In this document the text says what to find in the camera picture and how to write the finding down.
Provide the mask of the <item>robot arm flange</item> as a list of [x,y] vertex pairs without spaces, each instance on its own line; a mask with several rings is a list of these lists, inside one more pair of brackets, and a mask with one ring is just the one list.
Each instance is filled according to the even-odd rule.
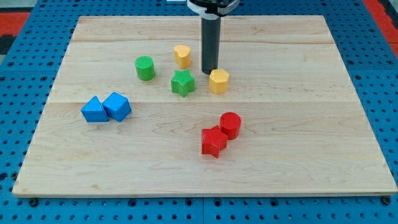
[[216,20],[239,6],[240,0],[187,0],[188,8],[202,19]]

